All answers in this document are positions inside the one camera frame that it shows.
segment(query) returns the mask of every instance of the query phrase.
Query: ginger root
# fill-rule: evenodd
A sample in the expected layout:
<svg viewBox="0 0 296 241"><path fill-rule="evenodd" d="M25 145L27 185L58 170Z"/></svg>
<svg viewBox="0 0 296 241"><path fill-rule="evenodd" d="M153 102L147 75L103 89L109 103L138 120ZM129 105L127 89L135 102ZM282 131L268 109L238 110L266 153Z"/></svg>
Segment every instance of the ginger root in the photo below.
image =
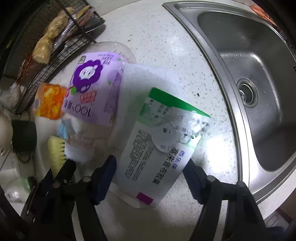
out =
<svg viewBox="0 0 296 241"><path fill-rule="evenodd" d="M77 19L79 19L85 13L85 11L88 10L90 7L91 7L90 5L87 5L84 8L82 8L76 15Z"/></svg>
<svg viewBox="0 0 296 241"><path fill-rule="evenodd" d="M74 13L74 8L67 7L66 9L70 14ZM68 20L68 15L65 10L61 10L59 15L48 25L46 33L39 39L33 50L32 56L37 63L49 63L53 40L63 31Z"/></svg>

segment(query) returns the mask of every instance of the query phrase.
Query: screw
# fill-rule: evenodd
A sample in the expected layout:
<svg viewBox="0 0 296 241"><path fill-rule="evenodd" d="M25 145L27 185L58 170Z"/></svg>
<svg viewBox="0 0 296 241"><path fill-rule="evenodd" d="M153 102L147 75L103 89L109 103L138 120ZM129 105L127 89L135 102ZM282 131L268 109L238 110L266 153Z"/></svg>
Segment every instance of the screw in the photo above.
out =
<svg viewBox="0 0 296 241"><path fill-rule="evenodd" d="M210 182L214 182L216 180L216 178L214 176L207 176L208 181Z"/></svg>
<svg viewBox="0 0 296 241"><path fill-rule="evenodd" d="M55 181L53 184L54 188L59 188L60 187L60 183L58 181Z"/></svg>
<svg viewBox="0 0 296 241"><path fill-rule="evenodd" d="M242 188L245 186L244 182L242 182L242 181L237 182L237 184Z"/></svg>
<svg viewBox="0 0 296 241"><path fill-rule="evenodd" d="M24 235L20 231L15 231L15 235L18 237L18 240L23 240Z"/></svg>
<svg viewBox="0 0 296 241"><path fill-rule="evenodd" d="M84 183L88 183L91 181L91 177L84 177L82 180Z"/></svg>

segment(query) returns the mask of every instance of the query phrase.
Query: orange package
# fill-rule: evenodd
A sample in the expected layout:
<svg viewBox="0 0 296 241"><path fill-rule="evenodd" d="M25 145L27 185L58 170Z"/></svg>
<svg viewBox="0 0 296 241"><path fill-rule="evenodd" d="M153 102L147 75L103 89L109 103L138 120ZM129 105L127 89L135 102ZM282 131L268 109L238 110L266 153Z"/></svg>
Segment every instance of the orange package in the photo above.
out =
<svg viewBox="0 0 296 241"><path fill-rule="evenodd" d="M34 115L52 120L60 118L66 90L67 88L59 85L41 83L35 96Z"/></svg>
<svg viewBox="0 0 296 241"><path fill-rule="evenodd" d="M274 26L277 26L276 23L272 20L272 18L265 12L262 8L260 8L258 5L251 5L250 8L257 13L260 17L263 19L269 21Z"/></svg>

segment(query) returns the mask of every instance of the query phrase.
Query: stainless steel sink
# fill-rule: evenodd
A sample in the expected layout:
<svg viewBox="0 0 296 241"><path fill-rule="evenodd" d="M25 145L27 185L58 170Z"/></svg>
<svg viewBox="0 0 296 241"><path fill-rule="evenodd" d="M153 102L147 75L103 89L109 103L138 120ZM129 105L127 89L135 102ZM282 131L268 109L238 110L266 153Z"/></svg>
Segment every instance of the stainless steel sink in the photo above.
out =
<svg viewBox="0 0 296 241"><path fill-rule="evenodd" d="M211 2L163 4L204 52L226 99L239 180L259 203L296 165L296 58L267 21Z"/></svg>

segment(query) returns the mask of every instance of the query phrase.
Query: sink rim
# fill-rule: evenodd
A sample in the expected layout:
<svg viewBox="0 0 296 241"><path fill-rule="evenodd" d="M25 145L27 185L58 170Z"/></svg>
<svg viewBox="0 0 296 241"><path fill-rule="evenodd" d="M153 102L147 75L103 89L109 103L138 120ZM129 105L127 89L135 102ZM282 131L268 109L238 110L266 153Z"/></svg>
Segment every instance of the sink rim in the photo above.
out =
<svg viewBox="0 0 296 241"><path fill-rule="evenodd" d="M251 136L251 130L247 118L247 114L244 108L243 101L237 90L236 83L223 61L222 57L212 45L211 41L202 31L201 27L196 20L196 24L190 22L180 11L180 8L196 8L198 9L196 19L199 15L205 12L224 12L229 14L235 14L242 17L250 18L254 21L267 25L276 35L278 35L284 44L288 47L294 60L296 60L295 54L292 52L290 45L284 40L284 38L273 28L273 26L257 16L255 13L248 12L246 10L214 2L206 1L174 1L166 2L163 6L184 26L184 28L190 33L194 41L202 50L205 58L207 59L212 71L214 72L222 94L226 101L227 108L229 109L229 116L233 127L235 145L237 150L237 164L238 164L238 180L246 183L251 189L253 196L257 203L260 203L271 195L296 169L296 151L291 157L277 170L271 172L264 170L256 157L253 141ZM263 171L267 176L267 183L260 188L254 185L252 174L250 173L250 167L257 168L259 171Z"/></svg>

